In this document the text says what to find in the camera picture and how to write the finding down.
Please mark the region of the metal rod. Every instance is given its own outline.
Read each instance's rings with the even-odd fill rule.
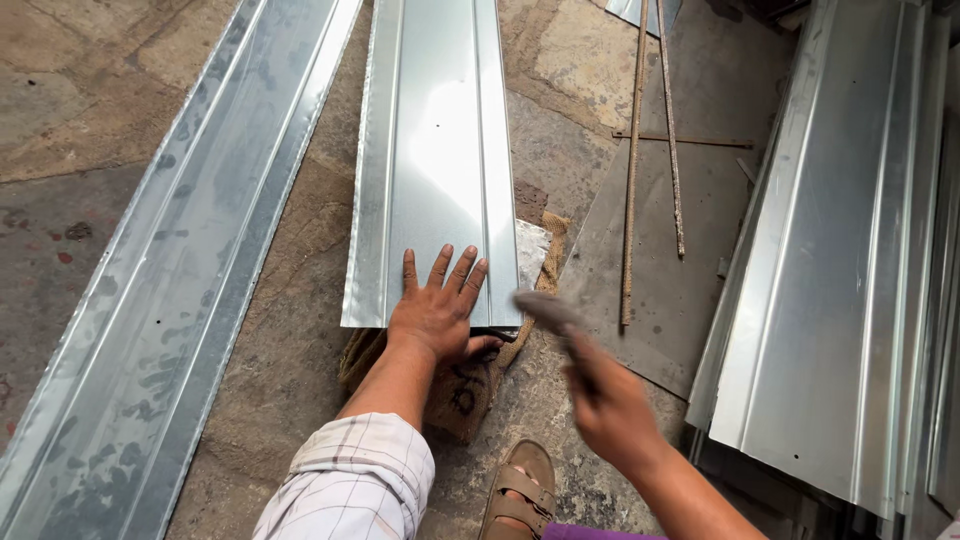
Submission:
[[[636,78],[634,80],[634,121],[630,137],[630,165],[627,169],[627,215],[623,228],[623,284],[620,289],[620,324],[630,326],[631,292],[634,287],[634,199],[636,167],[640,161],[640,104],[643,101],[643,72],[647,44],[647,0],[640,4],[640,34],[636,41]]]
[[[670,169],[673,171],[673,217],[677,224],[677,255],[686,253],[684,246],[684,212],[680,206],[680,169],[677,167],[677,136],[674,134],[673,102],[670,98],[670,70],[666,60],[666,30],[663,28],[663,0],[657,2],[660,23],[660,57],[663,60],[663,94],[666,98],[666,134],[670,140]]]
[[[613,130],[613,138],[631,138],[633,137],[633,130]],[[667,135],[664,134],[652,134],[650,132],[640,132],[637,135],[637,138],[647,139],[647,140],[670,140]],[[689,142],[691,144],[709,144],[713,146],[736,146],[743,148],[753,148],[756,146],[756,141],[750,138],[713,138],[708,136],[686,136],[686,135],[677,135],[674,137],[677,142]]]

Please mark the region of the concrete floor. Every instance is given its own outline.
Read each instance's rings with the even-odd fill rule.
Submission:
[[[498,3],[515,179],[548,195],[548,210],[573,219],[568,253],[616,153],[611,129],[628,126],[631,115],[637,30],[605,13],[605,3]],[[0,34],[0,421],[6,426],[0,448],[15,432],[145,163],[234,4],[11,0],[0,6],[0,18],[13,22],[11,33]],[[794,38],[716,5],[686,0],[671,34],[671,66],[711,66],[709,77],[687,69],[675,79],[674,91],[682,96],[675,103],[678,129],[753,138],[762,146],[766,122],[736,124],[743,133],[725,130],[744,95],[753,96],[750,118],[775,112],[782,90],[777,81],[789,67]],[[336,370],[349,331],[338,323],[371,14],[367,2],[276,231],[168,538],[248,537],[293,453],[344,401]],[[648,41],[647,50],[654,81],[656,42]],[[748,52],[750,61],[744,61]],[[661,89],[651,84],[646,94],[645,126],[661,125]],[[653,169],[641,182],[641,206],[654,204],[663,178],[669,182],[657,168],[663,148],[645,146]],[[756,164],[761,152],[736,155]],[[697,172],[699,164],[690,167],[696,185],[730,190],[726,197],[697,197],[700,211],[722,220],[688,226],[699,228],[691,234],[700,237],[716,231],[718,252],[732,250],[746,204],[746,180],[729,165],[724,161],[709,178]],[[79,222],[91,236],[67,239],[66,230]],[[642,227],[643,237],[673,231],[669,219],[650,219]],[[646,271],[672,272],[668,266]],[[721,283],[708,278],[684,313],[694,326],[708,324],[719,293]],[[703,336],[658,339],[652,346],[669,356],[696,350]],[[554,456],[560,521],[659,531],[634,490],[576,434],[557,370],[563,361],[554,340],[534,331],[472,444],[427,430],[437,480],[421,538],[475,536],[493,466],[523,436],[538,439]],[[684,402],[654,384],[648,389],[660,427],[677,444]]]

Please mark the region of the sandal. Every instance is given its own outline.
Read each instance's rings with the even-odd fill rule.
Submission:
[[[518,465],[526,471],[521,473],[514,468]],[[531,479],[537,479],[540,485]],[[496,472],[490,497],[487,500],[487,513],[484,514],[480,528],[480,540],[521,540],[531,538],[529,532],[495,521],[498,517],[514,518],[540,540],[548,523],[553,521],[557,511],[554,492],[557,481],[553,475],[553,462],[550,455],[539,444],[530,439],[522,439],[507,454],[507,459]],[[526,501],[507,497],[507,490],[523,495]]]

